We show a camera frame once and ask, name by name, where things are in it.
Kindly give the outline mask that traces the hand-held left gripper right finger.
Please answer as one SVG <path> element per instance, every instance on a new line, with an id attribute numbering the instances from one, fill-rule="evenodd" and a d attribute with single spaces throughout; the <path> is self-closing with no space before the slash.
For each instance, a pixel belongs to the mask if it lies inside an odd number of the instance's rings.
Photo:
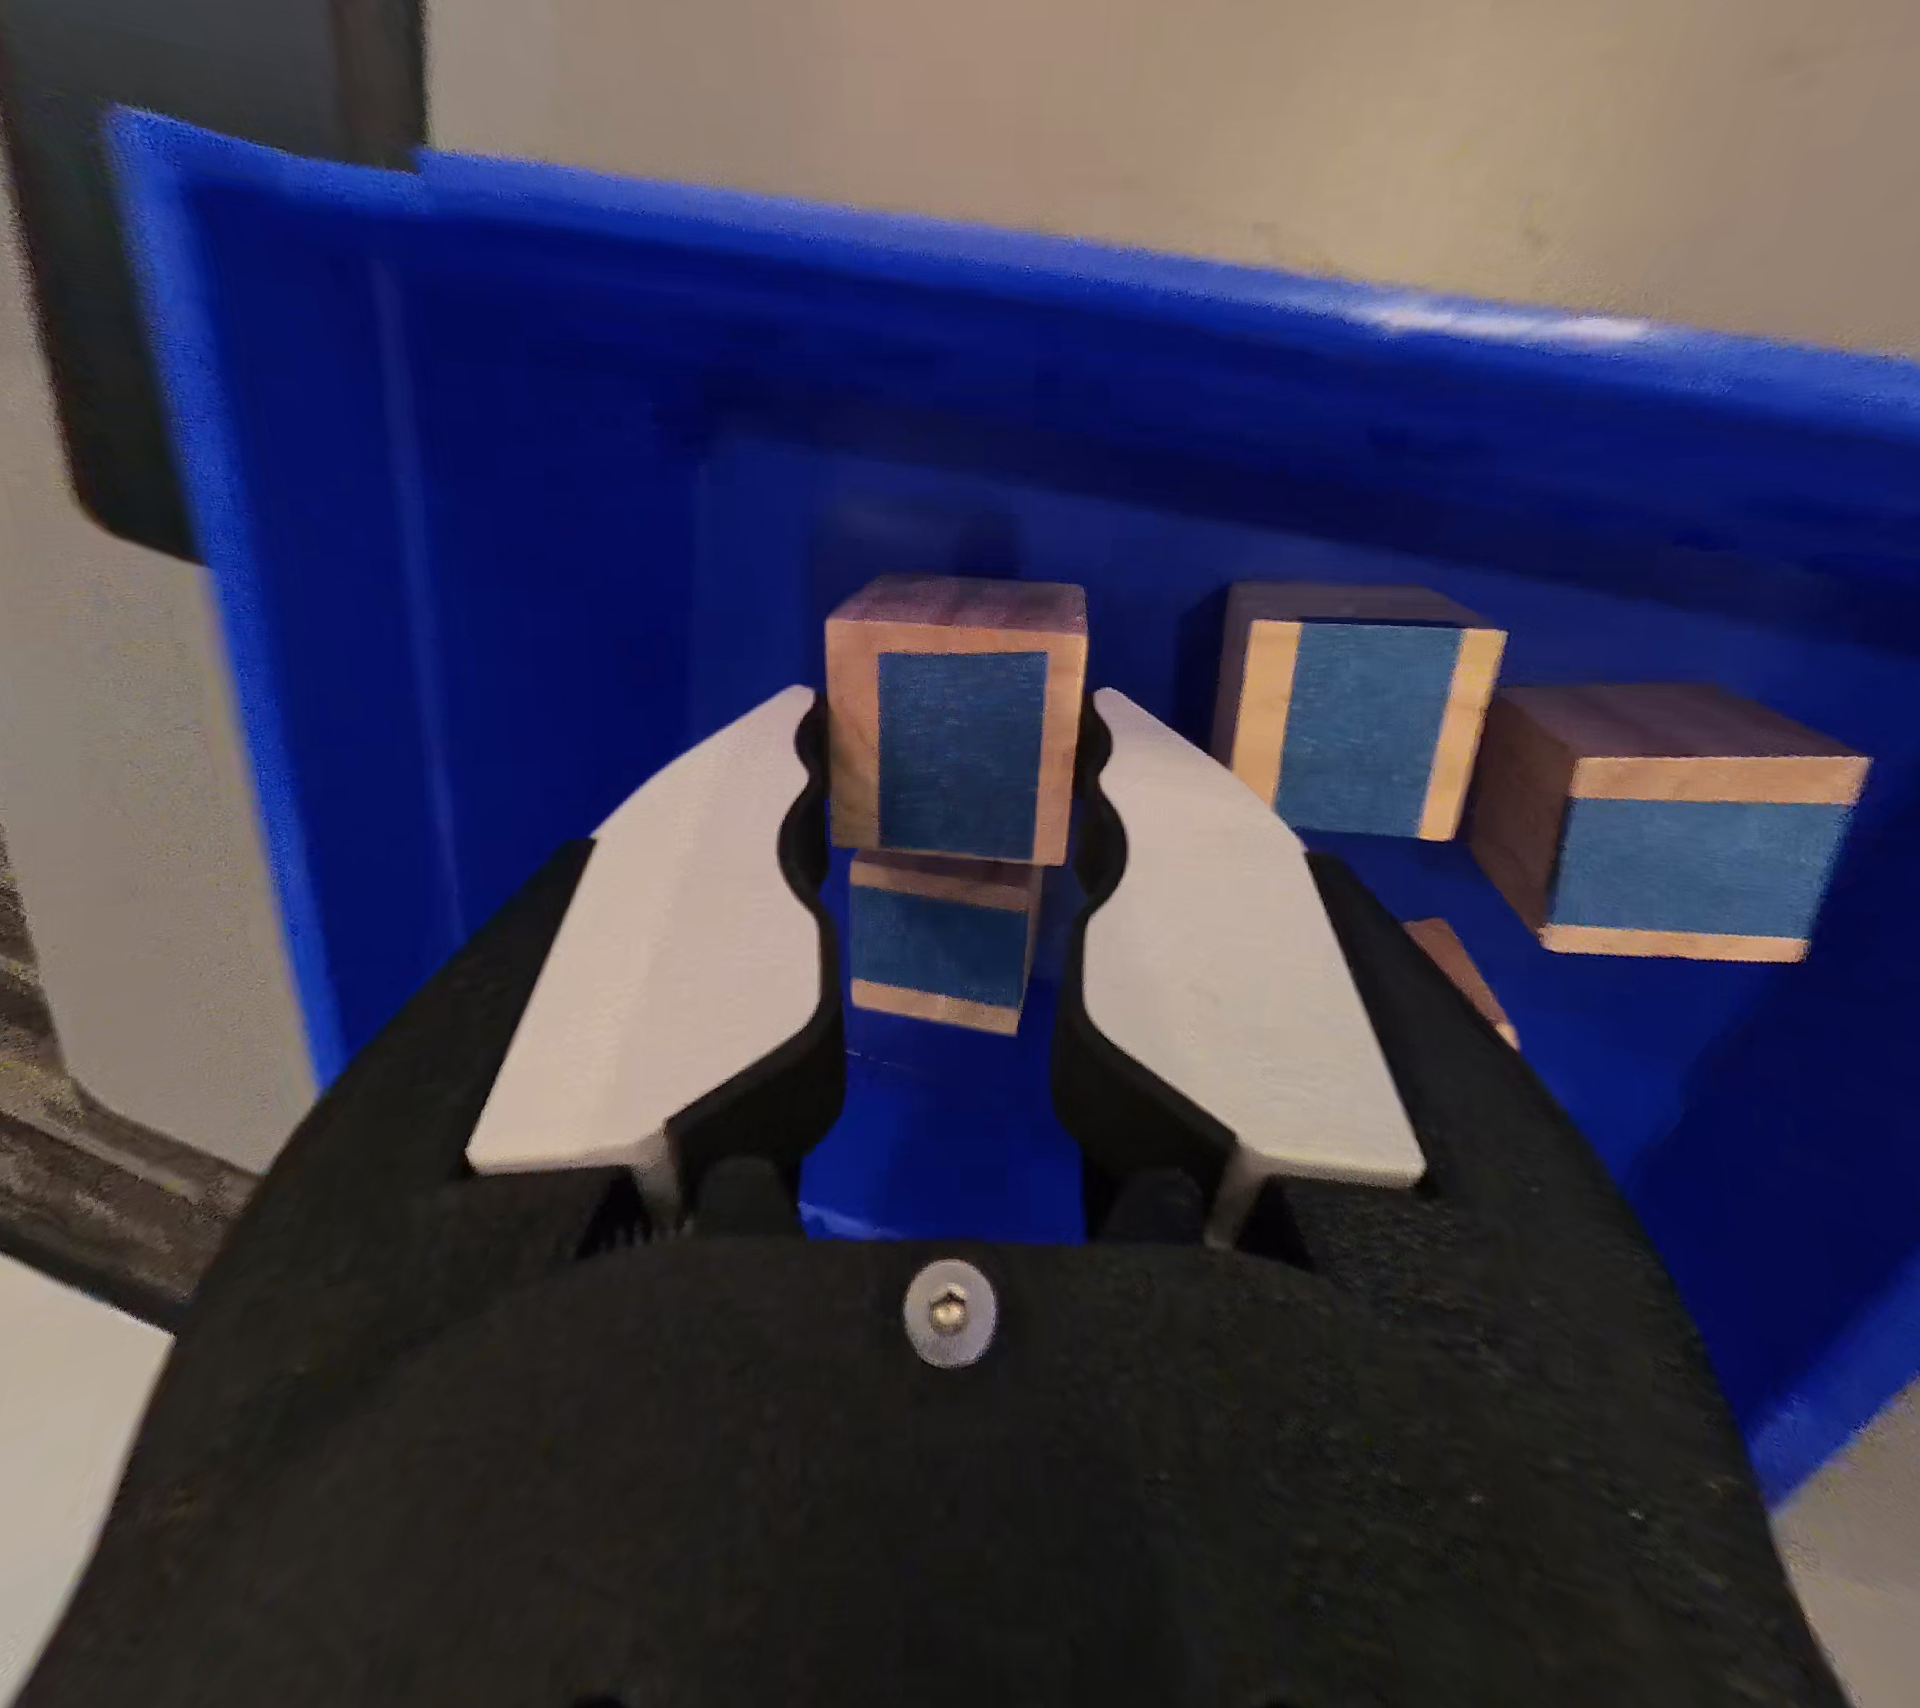
<path id="1" fill-rule="evenodd" d="M 1115 688 L 1087 698 L 1073 795 L 1049 1095 L 1083 1204 L 1164 1172 L 1202 1208 L 1275 1180 L 1415 1192 L 1428 1158 L 1296 832 Z"/>

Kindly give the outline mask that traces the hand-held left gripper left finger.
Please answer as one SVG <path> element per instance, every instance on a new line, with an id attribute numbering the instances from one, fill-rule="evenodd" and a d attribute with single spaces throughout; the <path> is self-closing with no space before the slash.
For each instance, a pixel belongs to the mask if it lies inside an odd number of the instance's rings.
<path id="1" fill-rule="evenodd" d="M 779 688 L 611 810 L 466 1145 L 478 1174 L 623 1169 L 652 1208 L 795 1169 L 840 1113 L 817 698 Z"/>

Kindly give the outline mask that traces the wooden cube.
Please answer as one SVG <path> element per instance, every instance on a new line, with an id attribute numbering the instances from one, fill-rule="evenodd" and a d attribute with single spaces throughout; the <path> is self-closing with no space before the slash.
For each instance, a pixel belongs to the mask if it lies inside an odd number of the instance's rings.
<path id="1" fill-rule="evenodd" d="M 1451 841 L 1507 633 L 1417 586 L 1238 580 L 1212 758 L 1296 832 Z"/>
<path id="2" fill-rule="evenodd" d="M 1037 864 L 855 853 L 848 869 L 851 1006 L 1013 1038 L 1042 903 Z"/>
<path id="3" fill-rule="evenodd" d="M 1479 1021 L 1500 1037 L 1502 1044 L 1517 1053 L 1521 1044 L 1515 1024 L 1451 924 L 1442 916 L 1424 916 L 1405 920 L 1404 933 L 1447 976 L 1460 997 L 1475 1009 Z"/>
<path id="4" fill-rule="evenodd" d="M 1872 760 L 1712 684 L 1507 687 L 1469 854 L 1548 952 L 1800 962 Z"/>
<path id="5" fill-rule="evenodd" d="M 823 638 L 834 846 L 1066 864 L 1082 586 L 881 575 L 827 614 Z"/>

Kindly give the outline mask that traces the blue plastic bin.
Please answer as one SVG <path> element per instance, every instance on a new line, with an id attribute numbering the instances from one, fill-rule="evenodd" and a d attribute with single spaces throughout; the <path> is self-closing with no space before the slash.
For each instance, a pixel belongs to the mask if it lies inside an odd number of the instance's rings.
<path id="1" fill-rule="evenodd" d="M 1785 1498 L 1915 1376 L 1915 364 L 132 110 L 122 233 L 312 1081 L 893 573 L 1077 584 L 1205 737 L 1225 596 L 1420 586 L 1519 687 L 1708 684 L 1872 766 L 1805 961 L 1442 918 L 1676 1280 Z"/>

